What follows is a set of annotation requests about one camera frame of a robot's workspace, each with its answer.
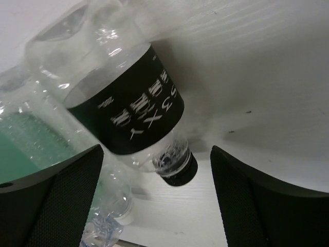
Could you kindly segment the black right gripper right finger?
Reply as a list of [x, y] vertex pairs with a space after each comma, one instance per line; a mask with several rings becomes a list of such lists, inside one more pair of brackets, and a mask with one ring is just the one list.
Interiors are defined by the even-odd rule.
[[328, 193], [276, 179], [213, 146], [228, 246], [328, 246]]

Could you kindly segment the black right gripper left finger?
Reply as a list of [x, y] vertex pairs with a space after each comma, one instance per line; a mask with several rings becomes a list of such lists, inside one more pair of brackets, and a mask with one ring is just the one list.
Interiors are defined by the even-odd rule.
[[95, 145], [1, 184], [1, 246], [79, 246], [102, 162]]

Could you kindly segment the clear white cap plastic bottle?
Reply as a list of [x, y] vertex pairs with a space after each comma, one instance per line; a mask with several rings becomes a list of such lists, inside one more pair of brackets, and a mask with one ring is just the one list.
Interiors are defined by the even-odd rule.
[[[68, 138], [74, 147], [86, 150], [98, 144], [21, 66], [1, 73], [1, 118], [11, 113], [28, 113], [40, 118]], [[114, 246], [123, 229], [121, 220], [129, 216], [132, 207], [131, 188], [124, 173], [105, 151], [81, 246]]]

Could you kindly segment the black label plastic bottle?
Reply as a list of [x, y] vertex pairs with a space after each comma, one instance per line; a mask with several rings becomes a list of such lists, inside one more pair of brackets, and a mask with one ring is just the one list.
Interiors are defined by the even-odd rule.
[[185, 104], [123, 1], [81, 1], [36, 34], [37, 81], [124, 164], [178, 187], [198, 164], [177, 131]]

